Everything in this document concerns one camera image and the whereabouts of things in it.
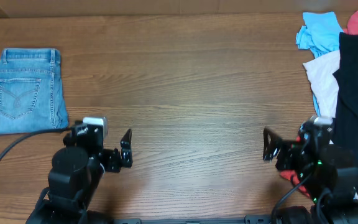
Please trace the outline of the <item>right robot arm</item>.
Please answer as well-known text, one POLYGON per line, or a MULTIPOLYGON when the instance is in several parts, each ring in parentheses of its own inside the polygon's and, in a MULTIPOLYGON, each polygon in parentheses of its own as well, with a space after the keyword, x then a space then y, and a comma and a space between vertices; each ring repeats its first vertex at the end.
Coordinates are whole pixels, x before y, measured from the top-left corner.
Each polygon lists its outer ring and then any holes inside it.
POLYGON ((264 129, 263 159, 275 159, 277 170, 292 170, 299 181, 275 204, 271 223, 358 223, 358 200, 354 198, 358 168, 352 151, 330 142, 332 133, 333 119, 319 116, 302 123, 293 141, 264 129), (301 187, 313 206, 282 208, 283 202, 301 187))

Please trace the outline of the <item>blue denim jeans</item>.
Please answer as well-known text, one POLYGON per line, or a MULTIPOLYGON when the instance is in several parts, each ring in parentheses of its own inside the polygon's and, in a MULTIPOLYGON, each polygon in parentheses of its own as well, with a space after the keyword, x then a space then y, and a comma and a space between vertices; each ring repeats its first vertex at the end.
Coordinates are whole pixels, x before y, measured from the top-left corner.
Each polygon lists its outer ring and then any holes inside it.
POLYGON ((0 135, 68 127, 61 54, 6 48, 0 58, 0 135))

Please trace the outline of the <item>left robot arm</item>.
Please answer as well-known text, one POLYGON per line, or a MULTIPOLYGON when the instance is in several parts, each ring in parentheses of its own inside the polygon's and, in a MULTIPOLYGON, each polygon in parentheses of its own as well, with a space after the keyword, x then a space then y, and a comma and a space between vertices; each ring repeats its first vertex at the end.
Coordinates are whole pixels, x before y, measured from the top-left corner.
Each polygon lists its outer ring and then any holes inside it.
POLYGON ((52 157, 48 187, 43 189, 27 224, 108 224, 114 219, 89 211, 91 199, 106 172, 118 173, 133 164, 128 129, 120 149, 104 148, 105 123, 82 121, 63 138, 64 148, 52 157))

